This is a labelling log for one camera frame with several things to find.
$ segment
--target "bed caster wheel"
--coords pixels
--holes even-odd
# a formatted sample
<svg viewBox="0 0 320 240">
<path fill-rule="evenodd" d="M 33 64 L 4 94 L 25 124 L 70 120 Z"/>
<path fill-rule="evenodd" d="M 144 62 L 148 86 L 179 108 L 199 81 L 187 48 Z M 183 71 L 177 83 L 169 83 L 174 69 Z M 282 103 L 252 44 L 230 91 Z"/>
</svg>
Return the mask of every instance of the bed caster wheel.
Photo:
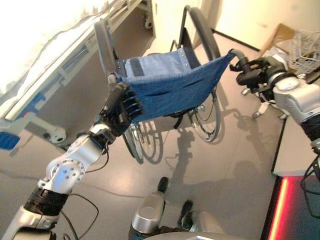
<svg viewBox="0 0 320 240">
<path fill-rule="evenodd" d="M 241 94 L 243 96 L 247 96 L 249 94 L 249 92 L 250 92 L 250 90 L 248 88 L 246 88 L 246 89 L 242 90 Z"/>
<path fill-rule="evenodd" d="M 64 128 L 57 126 L 54 131 L 43 134 L 43 137 L 53 144 L 59 144 L 67 138 L 67 134 Z"/>
<path fill-rule="evenodd" d="M 261 113 L 259 113 L 258 111 L 256 111 L 254 114 L 252 114 L 253 119 L 257 119 L 260 116 L 261 116 Z"/>
<path fill-rule="evenodd" d="M 144 28 L 152 29 L 152 18 L 150 16 L 145 16 L 144 18 Z"/>
<path fill-rule="evenodd" d="M 281 120 L 285 120 L 285 119 L 287 119 L 287 117 L 288 117 L 288 115 L 285 114 L 285 113 L 283 113 L 283 114 L 281 114 L 281 115 L 279 116 L 279 118 L 280 118 Z"/>
</svg>

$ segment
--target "white bed sheet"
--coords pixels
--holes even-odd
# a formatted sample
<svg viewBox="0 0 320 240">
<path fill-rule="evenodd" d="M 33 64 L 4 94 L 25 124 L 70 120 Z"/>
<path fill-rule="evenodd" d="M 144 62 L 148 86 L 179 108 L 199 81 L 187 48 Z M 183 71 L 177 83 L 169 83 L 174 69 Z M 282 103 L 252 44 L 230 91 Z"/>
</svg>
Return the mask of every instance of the white bed sheet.
<svg viewBox="0 0 320 240">
<path fill-rule="evenodd" d="M 0 14 L 0 118 L 114 1 L 29 0 L 1 3 L 5 11 Z"/>
</svg>

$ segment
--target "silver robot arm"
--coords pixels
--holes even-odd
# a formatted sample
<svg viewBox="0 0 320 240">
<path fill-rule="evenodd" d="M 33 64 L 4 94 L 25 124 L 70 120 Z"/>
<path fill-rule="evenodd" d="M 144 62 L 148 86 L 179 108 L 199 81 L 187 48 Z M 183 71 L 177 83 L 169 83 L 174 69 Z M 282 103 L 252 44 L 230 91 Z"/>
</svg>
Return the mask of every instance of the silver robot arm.
<svg viewBox="0 0 320 240">
<path fill-rule="evenodd" d="M 19 208 L 2 240 L 55 240 L 51 229 L 58 222 L 68 194 L 141 112 L 129 86 L 117 84 L 89 132 L 82 133 L 65 154 L 48 164 L 45 178 L 39 180 L 26 204 Z"/>
<path fill-rule="evenodd" d="M 285 77 L 273 88 L 276 105 L 287 110 L 311 140 L 320 154 L 320 86 L 307 84 L 295 76 Z"/>
</svg>

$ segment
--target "wheelchair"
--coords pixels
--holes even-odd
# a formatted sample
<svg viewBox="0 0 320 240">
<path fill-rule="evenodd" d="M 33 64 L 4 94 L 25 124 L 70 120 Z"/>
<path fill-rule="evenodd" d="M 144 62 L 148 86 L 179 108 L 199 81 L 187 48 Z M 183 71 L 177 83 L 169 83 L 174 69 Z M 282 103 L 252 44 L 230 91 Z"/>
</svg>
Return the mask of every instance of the wheelchair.
<svg viewBox="0 0 320 240">
<path fill-rule="evenodd" d="M 187 13 L 209 60 L 206 64 L 200 64 L 193 50 L 185 27 Z M 103 20 L 95 23 L 94 32 L 109 88 L 126 82 L 142 104 L 144 114 L 136 117 L 122 135 L 130 154 L 139 164 L 144 162 L 143 121 L 171 116 L 177 118 L 173 126 L 177 129 L 183 116 L 187 115 L 202 140 L 211 142 L 218 136 L 221 116 L 216 87 L 233 55 L 228 53 L 221 57 L 213 33 L 198 8 L 188 5 L 184 8 L 178 43 L 173 40 L 168 53 L 120 60 L 107 23 Z"/>
</svg>

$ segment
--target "cardboard box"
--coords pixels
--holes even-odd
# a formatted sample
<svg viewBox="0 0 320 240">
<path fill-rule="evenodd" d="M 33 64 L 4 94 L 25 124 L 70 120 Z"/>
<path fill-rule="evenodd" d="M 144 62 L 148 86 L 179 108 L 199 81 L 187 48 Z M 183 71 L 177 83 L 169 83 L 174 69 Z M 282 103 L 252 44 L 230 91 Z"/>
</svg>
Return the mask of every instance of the cardboard box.
<svg viewBox="0 0 320 240">
<path fill-rule="evenodd" d="M 283 50 L 289 54 L 288 43 L 294 37 L 295 30 L 280 23 L 276 29 L 273 31 L 270 38 L 266 41 L 264 46 L 259 52 L 259 57 L 261 57 L 267 50 L 271 49 L 273 46 Z"/>
</svg>

